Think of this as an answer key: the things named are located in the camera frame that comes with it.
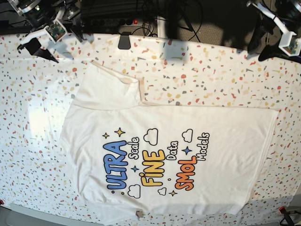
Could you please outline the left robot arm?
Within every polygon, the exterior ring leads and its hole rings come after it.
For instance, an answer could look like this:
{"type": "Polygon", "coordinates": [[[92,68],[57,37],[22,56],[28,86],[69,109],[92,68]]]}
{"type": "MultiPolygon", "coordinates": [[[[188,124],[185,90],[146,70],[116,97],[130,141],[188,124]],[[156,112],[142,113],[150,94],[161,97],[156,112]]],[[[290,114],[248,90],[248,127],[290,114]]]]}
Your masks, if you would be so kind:
{"type": "Polygon", "coordinates": [[[281,36],[275,44],[266,45],[258,60],[265,61],[278,57],[297,63],[301,62],[301,2],[299,0],[276,0],[275,11],[269,9],[264,1],[255,3],[249,0],[246,6],[257,11],[254,33],[247,46],[247,52],[254,54],[262,44],[262,37],[278,28],[281,36]]]}

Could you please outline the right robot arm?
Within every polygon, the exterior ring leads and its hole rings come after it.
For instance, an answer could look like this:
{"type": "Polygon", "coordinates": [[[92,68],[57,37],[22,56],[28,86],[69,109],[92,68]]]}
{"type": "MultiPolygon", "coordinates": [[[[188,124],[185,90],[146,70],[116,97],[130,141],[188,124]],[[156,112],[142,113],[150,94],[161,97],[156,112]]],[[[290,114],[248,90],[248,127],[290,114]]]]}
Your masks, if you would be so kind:
{"type": "Polygon", "coordinates": [[[32,56],[57,63],[47,49],[41,48],[38,37],[46,35],[54,44],[70,33],[79,42],[84,39],[76,0],[9,0],[8,3],[32,26],[17,47],[18,51],[26,49],[32,56]]]}

